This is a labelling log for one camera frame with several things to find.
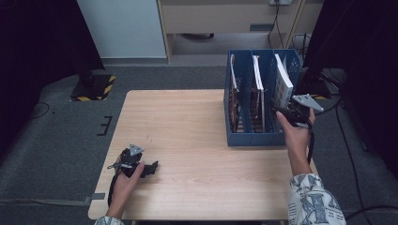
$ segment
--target blue plastic box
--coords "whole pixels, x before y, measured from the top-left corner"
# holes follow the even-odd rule
[[[275,53],[286,59],[286,70],[293,85],[299,77],[300,61],[295,50],[232,50],[228,52],[227,70],[224,89],[224,113],[227,142],[229,146],[275,146],[285,145],[284,134],[274,129],[275,115],[270,110],[270,102],[277,76]],[[231,55],[235,56],[234,73],[239,92],[240,103],[239,129],[233,131],[230,116],[231,90]],[[252,125],[253,116],[250,111],[250,100],[253,84],[253,55],[259,55],[260,76],[264,86],[265,124],[264,132],[255,132]]]

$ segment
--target hand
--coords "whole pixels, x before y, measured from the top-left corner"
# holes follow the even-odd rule
[[[122,172],[119,174],[114,186],[112,203],[109,206],[106,216],[111,218],[122,218],[126,203],[140,180],[140,175],[143,173],[144,166],[145,163],[140,162],[130,178]]]
[[[310,132],[304,127],[293,127],[286,117],[280,112],[276,112],[277,118],[283,127],[290,165],[293,175],[300,173],[311,173],[310,165],[307,163],[307,145],[310,139]],[[310,109],[310,121],[315,122],[314,109]]]

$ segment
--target hazard tape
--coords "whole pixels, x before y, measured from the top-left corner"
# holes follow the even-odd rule
[[[321,96],[321,95],[311,95],[311,97],[312,97],[313,99],[318,99],[318,100],[325,100],[325,99],[327,99],[326,97]]]
[[[112,85],[114,85],[114,81],[115,81],[116,76],[112,75],[109,78],[109,81],[103,91],[103,95],[102,96],[97,96],[97,97],[85,97],[85,96],[81,96],[81,97],[71,97],[70,100],[71,101],[90,101],[90,100],[104,100],[108,97],[109,92],[112,89]]]

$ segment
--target power outlet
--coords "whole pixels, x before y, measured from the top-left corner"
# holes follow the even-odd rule
[[[272,6],[276,6],[277,3],[279,6],[290,6],[292,5],[292,0],[269,0],[269,4]]]

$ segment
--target patterned sleeve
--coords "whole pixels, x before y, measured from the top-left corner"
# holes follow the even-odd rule
[[[101,217],[96,221],[95,225],[124,225],[124,223],[115,217]]]
[[[324,189],[316,174],[299,174],[290,180],[289,225],[345,224],[345,218],[334,196]]]

